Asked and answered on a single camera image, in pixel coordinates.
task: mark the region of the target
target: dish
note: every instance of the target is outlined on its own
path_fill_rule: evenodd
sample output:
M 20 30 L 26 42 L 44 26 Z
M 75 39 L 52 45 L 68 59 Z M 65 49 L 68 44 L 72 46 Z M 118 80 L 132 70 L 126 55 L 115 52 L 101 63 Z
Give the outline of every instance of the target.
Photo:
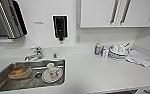
M 120 52 L 117 52 L 117 51 L 113 51 L 113 50 L 112 50 L 112 47 L 110 47 L 110 48 L 109 48 L 109 51 L 112 52 L 112 53 L 114 53 L 114 54 L 116 54 L 116 55 L 124 55 L 124 56 L 125 56 L 125 55 L 128 55 L 128 51 L 127 51 L 127 50 L 125 50 L 124 53 L 120 53 Z
M 53 83 L 58 81 L 63 75 L 63 70 L 62 68 L 59 68 L 57 71 L 57 75 L 52 79 L 49 73 L 49 70 L 46 69 L 43 73 L 42 73 L 42 80 L 46 83 Z
M 22 79 L 27 78 L 32 72 L 31 66 L 28 68 L 17 67 L 11 73 L 8 74 L 10 79 Z

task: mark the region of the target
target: white dishes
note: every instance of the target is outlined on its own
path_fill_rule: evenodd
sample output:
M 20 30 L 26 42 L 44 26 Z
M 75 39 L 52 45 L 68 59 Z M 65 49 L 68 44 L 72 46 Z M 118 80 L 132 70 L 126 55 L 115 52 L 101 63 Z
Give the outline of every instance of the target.
M 63 70 L 62 68 L 59 68 L 57 71 L 57 75 L 52 79 L 51 78 L 51 74 L 49 73 L 49 70 L 46 69 L 43 73 L 42 73 L 42 80 L 46 83 L 53 83 L 58 81 L 63 75 Z
M 124 53 L 113 51 L 112 47 L 109 48 L 108 57 L 114 60 L 123 60 L 128 55 L 128 50 L 125 50 Z

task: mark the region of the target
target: faucet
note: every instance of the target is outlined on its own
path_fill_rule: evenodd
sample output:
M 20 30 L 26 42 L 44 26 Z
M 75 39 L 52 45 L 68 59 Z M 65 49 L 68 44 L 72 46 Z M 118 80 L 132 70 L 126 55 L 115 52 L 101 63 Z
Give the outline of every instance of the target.
M 53 53 L 53 58 L 57 58 L 57 54 L 56 53 Z
M 31 50 L 34 50 L 36 51 L 36 54 L 35 55 L 31 55 L 31 56 L 27 56 L 25 58 L 25 61 L 30 61 L 31 59 L 35 58 L 35 57 L 38 57 L 38 59 L 42 59 L 43 58 L 43 54 L 42 54 L 42 50 L 40 47 L 34 47 L 34 48 L 31 48 Z

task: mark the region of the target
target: appliance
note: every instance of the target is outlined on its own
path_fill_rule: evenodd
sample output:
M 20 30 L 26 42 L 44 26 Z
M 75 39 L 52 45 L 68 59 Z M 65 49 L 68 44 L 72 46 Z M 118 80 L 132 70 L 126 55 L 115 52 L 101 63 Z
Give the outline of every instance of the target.
M 15 0 L 0 0 L 0 37 L 16 39 L 27 34 L 19 4 Z

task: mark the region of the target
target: soap dispenser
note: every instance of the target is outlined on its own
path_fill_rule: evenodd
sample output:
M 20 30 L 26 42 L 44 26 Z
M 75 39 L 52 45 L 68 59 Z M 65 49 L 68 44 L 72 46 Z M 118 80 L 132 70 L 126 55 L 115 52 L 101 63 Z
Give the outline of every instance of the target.
M 55 37 L 63 41 L 67 35 L 67 16 L 53 16 Z

